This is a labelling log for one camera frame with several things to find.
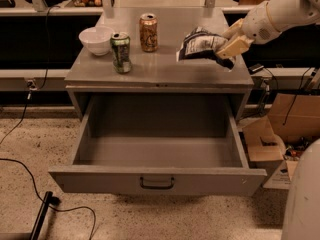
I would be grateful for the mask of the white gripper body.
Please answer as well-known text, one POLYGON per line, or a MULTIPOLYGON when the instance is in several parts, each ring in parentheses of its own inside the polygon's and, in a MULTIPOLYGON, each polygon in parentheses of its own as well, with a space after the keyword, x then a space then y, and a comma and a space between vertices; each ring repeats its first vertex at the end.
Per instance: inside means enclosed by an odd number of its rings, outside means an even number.
POLYGON ((267 1, 260 3, 247 13, 241 29, 254 44, 266 44, 281 34, 271 21, 267 1))

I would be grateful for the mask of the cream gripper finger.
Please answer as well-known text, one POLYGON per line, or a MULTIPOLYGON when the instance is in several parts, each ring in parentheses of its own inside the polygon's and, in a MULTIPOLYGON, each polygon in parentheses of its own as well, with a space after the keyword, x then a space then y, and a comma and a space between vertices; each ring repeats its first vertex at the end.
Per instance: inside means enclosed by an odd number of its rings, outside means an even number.
POLYGON ((227 30, 225 30, 222 33, 222 36, 227 38, 228 40, 242 36, 244 34, 244 32, 242 30, 243 22, 244 22, 243 19, 237 20, 227 30))
POLYGON ((216 55, 221 59, 229 59, 240 55, 249 50, 253 39, 248 38, 246 35, 237 35, 232 37, 225 45, 223 45, 216 55))

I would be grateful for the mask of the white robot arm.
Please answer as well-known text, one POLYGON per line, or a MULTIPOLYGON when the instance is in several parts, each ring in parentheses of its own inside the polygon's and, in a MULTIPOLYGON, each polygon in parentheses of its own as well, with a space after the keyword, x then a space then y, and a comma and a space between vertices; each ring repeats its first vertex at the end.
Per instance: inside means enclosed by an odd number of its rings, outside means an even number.
POLYGON ((252 44, 266 44, 293 27, 314 24, 319 19, 320 0, 261 2, 222 34, 228 41, 216 55, 229 59, 248 51, 252 44))

